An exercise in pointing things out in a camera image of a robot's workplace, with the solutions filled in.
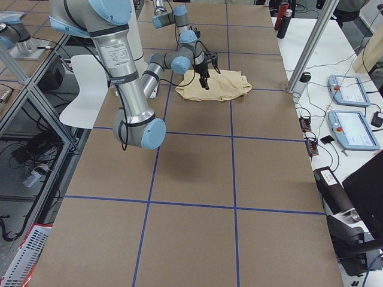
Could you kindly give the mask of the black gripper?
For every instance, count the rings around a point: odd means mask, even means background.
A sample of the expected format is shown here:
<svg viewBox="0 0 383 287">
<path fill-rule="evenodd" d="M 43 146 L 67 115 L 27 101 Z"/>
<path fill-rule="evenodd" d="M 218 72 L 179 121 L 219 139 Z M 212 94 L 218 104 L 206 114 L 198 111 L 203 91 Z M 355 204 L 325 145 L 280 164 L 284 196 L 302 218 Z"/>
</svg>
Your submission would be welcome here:
<svg viewBox="0 0 383 287">
<path fill-rule="evenodd" d="M 201 87 L 204 89 L 209 89 L 208 85 L 208 63 L 203 61 L 201 63 L 194 65 L 194 71 L 200 75 L 199 82 Z"/>
</svg>

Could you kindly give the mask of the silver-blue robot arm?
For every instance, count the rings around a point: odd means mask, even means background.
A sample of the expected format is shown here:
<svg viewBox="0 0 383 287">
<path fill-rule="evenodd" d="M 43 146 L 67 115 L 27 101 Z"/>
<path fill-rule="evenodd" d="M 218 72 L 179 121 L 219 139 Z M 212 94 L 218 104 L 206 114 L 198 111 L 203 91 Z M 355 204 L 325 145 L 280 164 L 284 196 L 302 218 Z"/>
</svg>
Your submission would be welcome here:
<svg viewBox="0 0 383 287">
<path fill-rule="evenodd" d="M 133 19 L 130 1 L 50 1 L 53 29 L 71 36 L 92 39 L 102 66 L 120 96 L 113 132 L 124 148 L 157 149 L 166 135 L 165 122 L 156 117 L 147 100 L 167 69 L 177 74 L 190 67 L 199 74 L 202 88 L 208 89 L 208 62 L 199 37 L 190 29 L 185 5 L 171 13 L 154 16 L 155 27 L 175 24 L 180 47 L 171 53 L 156 53 L 147 70 L 139 73 L 127 38 Z"/>
<path fill-rule="evenodd" d="M 177 36 L 180 36 L 186 30 L 192 30 L 185 5 L 172 7 L 170 2 L 168 2 L 171 9 L 168 11 L 164 5 L 164 1 L 152 1 L 152 3 L 154 9 L 152 22 L 156 29 L 175 25 Z"/>
</svg>

